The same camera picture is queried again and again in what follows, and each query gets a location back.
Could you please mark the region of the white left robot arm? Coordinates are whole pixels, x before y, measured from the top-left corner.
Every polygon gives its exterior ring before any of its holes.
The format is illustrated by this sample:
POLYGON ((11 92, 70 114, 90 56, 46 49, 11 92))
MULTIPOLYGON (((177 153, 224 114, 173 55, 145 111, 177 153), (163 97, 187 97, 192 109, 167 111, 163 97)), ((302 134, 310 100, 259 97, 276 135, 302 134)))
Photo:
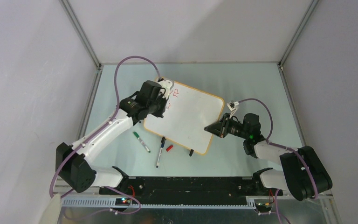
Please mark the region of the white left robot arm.
POLYGON ((120 134, 144 120, 148 115, 162 118, 174 82, 160 78, 147 80, 141 89, 120 101, 118 108, 99 127, 85 137, 56 148, 56 177, 62 178, 73 191, 82 193, 90 187, 111 187, 124 194, 129 182, 116 167, 94 164, 97 156, 120 134))

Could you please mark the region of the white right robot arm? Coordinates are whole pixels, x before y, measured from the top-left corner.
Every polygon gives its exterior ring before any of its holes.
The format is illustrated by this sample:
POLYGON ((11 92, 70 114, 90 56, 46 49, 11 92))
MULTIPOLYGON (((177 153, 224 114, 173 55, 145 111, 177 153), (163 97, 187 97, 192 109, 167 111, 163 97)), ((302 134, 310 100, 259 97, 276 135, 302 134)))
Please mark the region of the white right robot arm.
POLYGON ((316 199, 320 193, 333 187, 330 175, 312 147, 293 149, 269 141, 261 133, 259 116, 256 114, 248 113, 239 122, 225 113, 219 121, 206 126, 204 130, 220 138, 228 134, 242 138, 246 155, 282 167, 281 171, 266 168, 255 173, 258 179, 253 181, 252 188, 258 195, 264 195, 270 189, 280 189, 302 201, 316 199))

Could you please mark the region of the green whiteboard marker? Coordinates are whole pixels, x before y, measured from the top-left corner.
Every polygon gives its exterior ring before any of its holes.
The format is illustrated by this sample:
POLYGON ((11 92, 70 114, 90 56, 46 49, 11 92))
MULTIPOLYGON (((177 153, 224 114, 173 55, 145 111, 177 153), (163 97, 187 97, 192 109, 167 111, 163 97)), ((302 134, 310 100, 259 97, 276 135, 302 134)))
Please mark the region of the green whiteboard marker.
POLYGON ((149 147, 146 145, 146 143, 142 140, 142 138, 139 136, 137 132, 133 132, 134 136, 137 138, 137 140, 140 142, 140 144, 145 148, 145 150, 148 153, 151 153, 149 147))

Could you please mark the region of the red marker cap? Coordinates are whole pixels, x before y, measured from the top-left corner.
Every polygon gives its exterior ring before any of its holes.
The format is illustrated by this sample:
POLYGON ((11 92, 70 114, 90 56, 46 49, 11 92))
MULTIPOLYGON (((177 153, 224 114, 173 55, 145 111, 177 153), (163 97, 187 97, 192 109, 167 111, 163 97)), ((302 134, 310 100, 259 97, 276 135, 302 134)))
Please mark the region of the red marker cap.
POLYGON ((169 152, 172 148, 173 148, 173 145, 170 145, 169 147, 166 148, 166 151, 169 152))

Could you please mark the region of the orange framed whiteboard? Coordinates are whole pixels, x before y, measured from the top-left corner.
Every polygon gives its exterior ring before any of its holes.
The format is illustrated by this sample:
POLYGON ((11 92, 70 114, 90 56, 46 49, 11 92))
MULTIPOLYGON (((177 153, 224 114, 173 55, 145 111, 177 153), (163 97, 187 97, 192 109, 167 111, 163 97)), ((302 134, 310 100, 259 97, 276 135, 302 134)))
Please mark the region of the orange framed whiteboard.
POLYGON ((179 144, 195 153, 205 155, 213 135, 204 128, 219 120, 225 101, 213 94, 174 82, 163 118, 148 115, 144 128, 179 144))

